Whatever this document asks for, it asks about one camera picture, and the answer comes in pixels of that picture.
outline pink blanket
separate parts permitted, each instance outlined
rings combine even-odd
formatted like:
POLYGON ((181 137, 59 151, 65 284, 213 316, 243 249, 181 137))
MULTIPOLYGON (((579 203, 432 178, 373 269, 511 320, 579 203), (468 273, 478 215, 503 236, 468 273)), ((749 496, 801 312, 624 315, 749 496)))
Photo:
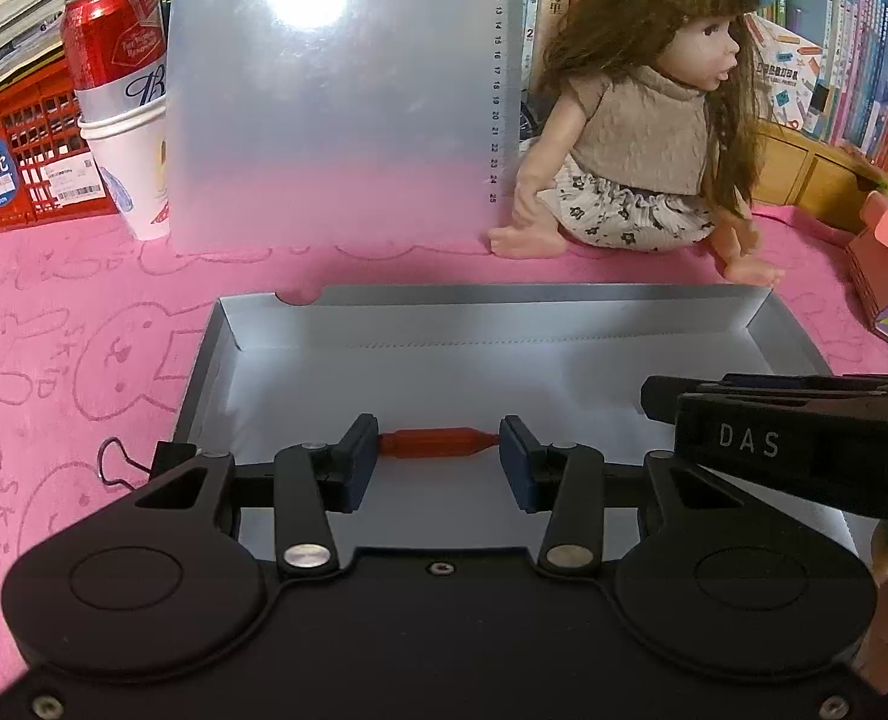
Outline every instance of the pink blanket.
MULTIPOLYGON (((888 343, 863 328, 846 236, 793 209, 764 211, 764 256, 788 270, 781 298, 836 373, 888 372, 888 343)), ((0 590, 15 557, 110 502, 95 452, 111 435, 149 459, 174 415, 220 295, 308 301, 327 284, 716 283, 700 250, 638 254, 574 247, 548 262, 462 250, 265 250, 176 256, 92 218, 0 235, 0 590)), ((124 464, 112 471, 140 483, 124 464)), ((1 617, 0 690, 22 661, 1 617)))

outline metal bolt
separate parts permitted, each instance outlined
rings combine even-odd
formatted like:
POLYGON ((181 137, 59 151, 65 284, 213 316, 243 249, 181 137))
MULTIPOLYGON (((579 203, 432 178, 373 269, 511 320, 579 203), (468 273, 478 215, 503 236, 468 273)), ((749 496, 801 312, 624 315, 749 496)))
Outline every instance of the metal bolt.
POLYGON ((53 696, 38 696, 31 702, 30 709, 41 720, 60 720, 64 714, 64 705, 53 696))
POLYGON ((548 549, 548 562, 558 568, 583 568, 594 560, 594 553, 579 544, 558 544, 548 549))
POLYGON ((450 562, 433 562, 428 566, 428 573, 436 577, 448 577, 454 574, 457 569, 450 562))
POLYGON ((284 560, 294 568, 320 568, 331 559, 331 551, 322 544, 294 544, 284 551, 284 560))
POLYGON ((831 696, 820 705, 817 716, 820 720, 844 720, 851 712, 851 704, 844 696, 831 696))

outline doll's hair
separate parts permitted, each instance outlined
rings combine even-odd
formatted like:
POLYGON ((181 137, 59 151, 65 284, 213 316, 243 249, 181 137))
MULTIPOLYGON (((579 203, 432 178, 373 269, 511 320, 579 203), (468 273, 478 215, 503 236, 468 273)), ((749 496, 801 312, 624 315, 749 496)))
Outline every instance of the doll's hair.
POLYGON ((711 203, 737 212, 738 191, 750 200, 758 175, 757 49, 743 14, 759 0, 577 0, 563 28, 548 45, 541 91, 558 95, 569 77, 606 74, 618 82, 630 71, 653 65, 687 20, 735 18, 731 37, 740 47, 737 66, 706 95, 708 182, 711 203))

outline soda can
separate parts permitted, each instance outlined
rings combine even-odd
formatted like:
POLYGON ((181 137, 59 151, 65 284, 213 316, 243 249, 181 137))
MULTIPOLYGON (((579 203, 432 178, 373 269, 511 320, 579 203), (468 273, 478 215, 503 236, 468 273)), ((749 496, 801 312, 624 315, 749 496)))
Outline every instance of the soda can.
POLYGON ((61 39, 84 122, 119 116, 164 95, 161 0, 69 0, 61 39))

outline beige doll top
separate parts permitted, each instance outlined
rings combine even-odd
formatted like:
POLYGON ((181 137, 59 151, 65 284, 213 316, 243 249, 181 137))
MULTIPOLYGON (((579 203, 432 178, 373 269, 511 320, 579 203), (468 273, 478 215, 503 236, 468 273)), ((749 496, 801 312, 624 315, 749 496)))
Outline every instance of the beige doll top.
POLYGON ((569 80, 587 124, 571 156, 582 170, 629 187, 700 194, 707 161, 704 93, 649 67, 612 82, 569 80))

